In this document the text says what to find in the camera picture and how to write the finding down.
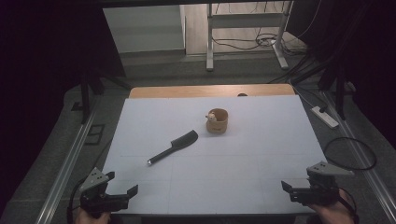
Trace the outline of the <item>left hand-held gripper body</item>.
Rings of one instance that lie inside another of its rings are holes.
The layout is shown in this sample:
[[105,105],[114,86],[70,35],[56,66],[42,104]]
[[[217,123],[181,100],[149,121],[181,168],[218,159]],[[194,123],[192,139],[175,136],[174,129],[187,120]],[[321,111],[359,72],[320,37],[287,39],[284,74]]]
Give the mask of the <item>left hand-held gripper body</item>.
[[80,207],[91,216],[101,216],[104,212],[117,212],[126,209],[130,198],[127,192],[111,195],[106,193],[106,174],[94,167],[83,181],[80,191]]

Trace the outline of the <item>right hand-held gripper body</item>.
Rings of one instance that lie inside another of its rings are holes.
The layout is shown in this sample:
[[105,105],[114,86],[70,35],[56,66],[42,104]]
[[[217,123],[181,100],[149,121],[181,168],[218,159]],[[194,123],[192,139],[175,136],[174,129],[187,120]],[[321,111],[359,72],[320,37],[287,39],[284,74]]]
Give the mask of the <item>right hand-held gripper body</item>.
[[352,171],[321,161],[306,168],[308,188],[289,186],[289,196],[292,202],[302,205],[330,205],[337,202],[339,189],[335,181],[337,175],[354,175]]

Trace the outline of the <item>black comb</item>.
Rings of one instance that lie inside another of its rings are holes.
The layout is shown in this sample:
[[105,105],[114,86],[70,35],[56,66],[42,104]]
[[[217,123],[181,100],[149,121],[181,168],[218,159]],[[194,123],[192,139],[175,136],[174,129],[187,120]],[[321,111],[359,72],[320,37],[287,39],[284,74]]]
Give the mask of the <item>black comb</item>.
[[181,150],[185,147],[188,147],[195,143],[198,139],[198,133],[195,130],[191,130],[190,132],[180,136],[179,138],[173,140],[171,142],[171,147],[161,152],[160,154],[150,158],[148,160],[148,165],[152,165],[157,161],[171,155],[172,153]]

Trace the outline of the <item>brown cup with animal figure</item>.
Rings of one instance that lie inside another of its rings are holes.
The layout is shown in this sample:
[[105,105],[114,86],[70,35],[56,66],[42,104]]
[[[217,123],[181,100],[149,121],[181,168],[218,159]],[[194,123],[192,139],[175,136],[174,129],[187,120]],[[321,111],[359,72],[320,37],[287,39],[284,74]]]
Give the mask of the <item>brown cup with animal figure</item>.
[[225,133],[228,125],[229,114],[225,109],[213,108],[206,117],[206,129],[210,133]]

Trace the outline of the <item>person's left hand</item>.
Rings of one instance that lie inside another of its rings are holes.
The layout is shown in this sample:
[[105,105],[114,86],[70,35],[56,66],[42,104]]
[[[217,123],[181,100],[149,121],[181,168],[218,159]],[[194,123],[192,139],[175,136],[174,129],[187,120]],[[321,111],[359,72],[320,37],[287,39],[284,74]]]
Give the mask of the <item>person's left hand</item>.
[[78,215],[75,219],[74,224],[108,224],[111,217],[108,212],[102,213],[99,218],[92,217],[84,209],[78,209]]

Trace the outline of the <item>person's right hand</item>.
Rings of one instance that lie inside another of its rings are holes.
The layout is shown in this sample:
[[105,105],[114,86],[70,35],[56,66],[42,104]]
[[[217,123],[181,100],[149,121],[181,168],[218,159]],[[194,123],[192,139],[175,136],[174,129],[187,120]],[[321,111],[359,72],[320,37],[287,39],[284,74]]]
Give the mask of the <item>person's right hand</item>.
[[343,202],[352,204],[349,195],[343,190],[339,190],[342,201],[337,201],[328,206],[309,204],[308,207],[316,212],[315,216],[309,217],[306,224],[356,224],[356,215],[343,205]]

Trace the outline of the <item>white table mat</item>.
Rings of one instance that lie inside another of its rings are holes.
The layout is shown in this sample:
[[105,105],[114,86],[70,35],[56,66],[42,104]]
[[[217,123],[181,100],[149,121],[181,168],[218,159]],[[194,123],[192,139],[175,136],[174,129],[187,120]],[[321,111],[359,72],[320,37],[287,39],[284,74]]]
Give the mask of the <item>white table mat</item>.
[[[225,133],[206,115],[225,109]],[[148,165],[195,130],[192,145]],[[138,215],[298,214],[281,182],[307,184],[306,168],[324,155],[296,95],[128,99],[103,170],[111,194],[138,186],[128,213]]]

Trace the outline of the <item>white power strip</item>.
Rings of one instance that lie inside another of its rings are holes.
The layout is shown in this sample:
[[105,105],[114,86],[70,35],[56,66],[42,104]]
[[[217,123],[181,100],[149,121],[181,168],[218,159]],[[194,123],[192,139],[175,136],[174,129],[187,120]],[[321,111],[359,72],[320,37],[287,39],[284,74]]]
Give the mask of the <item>white power strip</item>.
[[323,121],[329,128],[334,129],[339,126],[339,123],[333,119],[326,112],[321,112],[320,107],[315,106],[311,108],[311,111],[321,120]]

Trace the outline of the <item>black stand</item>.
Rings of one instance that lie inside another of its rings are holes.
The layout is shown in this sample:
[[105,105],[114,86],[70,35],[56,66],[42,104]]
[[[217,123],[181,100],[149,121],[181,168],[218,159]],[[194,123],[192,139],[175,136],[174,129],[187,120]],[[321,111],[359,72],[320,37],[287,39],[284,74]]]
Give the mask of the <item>black stand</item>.
[[102,77],[127,91],[131,91],[134,88],[131,84],[99,69],[93,69],[82,73],[80,76],[81,101],[75,102],[72,107],[73,111],[82,112],[82,124],[87,122],[92,113],[90,108],[90,91],[92,91],[94,95],[102,95],[105,92],[105,86],[101,80]]
[[335,110],[342,120],[345,120],[344,96],[345,96],[345,68],[341,63],[330,63],[318,82],[321,91],[328,91],[335,84]]

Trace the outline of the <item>dark curtain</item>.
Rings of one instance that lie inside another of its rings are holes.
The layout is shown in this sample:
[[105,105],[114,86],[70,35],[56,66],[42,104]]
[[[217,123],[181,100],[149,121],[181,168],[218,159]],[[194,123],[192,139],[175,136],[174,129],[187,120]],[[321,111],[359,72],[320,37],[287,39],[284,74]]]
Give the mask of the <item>dark curtain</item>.
[[83,75],[124,74],[100,0],[0,0],[0,206]]
[[367,11],[346,43],[342,63],[361,112],[396,148],[396,0],[295,0],[287,31],[327,59],[347,26]]

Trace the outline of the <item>grey panel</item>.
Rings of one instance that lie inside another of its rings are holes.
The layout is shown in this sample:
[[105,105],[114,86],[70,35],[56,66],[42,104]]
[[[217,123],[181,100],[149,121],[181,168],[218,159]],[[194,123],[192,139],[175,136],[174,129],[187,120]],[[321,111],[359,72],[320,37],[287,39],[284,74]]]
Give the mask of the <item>grey panel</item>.
[[114,7],[104,14],[119,53],[185,48],[184,7]]

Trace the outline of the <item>white metal stand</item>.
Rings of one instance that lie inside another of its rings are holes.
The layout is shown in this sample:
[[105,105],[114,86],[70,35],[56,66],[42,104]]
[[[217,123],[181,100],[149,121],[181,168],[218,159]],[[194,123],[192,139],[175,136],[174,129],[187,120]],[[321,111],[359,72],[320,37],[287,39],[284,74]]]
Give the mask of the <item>white metal stand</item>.
[[207,4],[207,22],[208,37],[206,47],[206,70],[214,69],[214,51],[213,35],[214,29],[231,29],[231,28],[261,28],[277,27],[278,33],[275,40],[270,42],[280,68],[287,70],[289,68],[281,45],[282,37],[285,32],[287,21],[290,15],[292,1],[286,4],[282,13],[259,13],[259,14],[231,14],[231,15],[214,15],[212,5]]

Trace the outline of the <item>aluminium rail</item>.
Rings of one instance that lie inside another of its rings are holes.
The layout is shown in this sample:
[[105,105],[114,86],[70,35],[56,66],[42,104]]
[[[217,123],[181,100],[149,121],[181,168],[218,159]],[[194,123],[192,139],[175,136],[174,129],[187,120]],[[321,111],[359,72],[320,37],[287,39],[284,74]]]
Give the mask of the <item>aluminium rail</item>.
[[[325,101],[329,104],[329,110],[334,115],[334,118],[339,122],[339,129],[342,135],[346,137],[351,137],[358,139],[358,136],[353,133],[347,120],[342,120],[341,116],[338,114],[335,108],[335,100],[332,95],[326,91],[320,93]],[[368,165],[368,156],[363,151],[363,148],[358,143],[350,143],[352,154],[354,155],[357,163],[359,165]],[[378,199],[381,207],[383,208],[385,214],[388,217],[390,224],[396,224],[396,200],[391,195],[388,187],[379,176],[375,168],[364,171],[364,176],[369,183],[371,189],[373,190],[376,198]]]
[[77,162],[78,155],[83,147],[88,131],[92,126],[96,113],[91,112],[86,122],[81,124],[78,129],[78,134],[74,139],[72,146],[70,147],[64,163],[61,166],[59,173],[57,174],[55,181],[49,191],[47,199],[38,214],[35,224],[50,224],[56,209],[60,203],[61,197],[64,193],[66,184],[70,178],[72,170]]

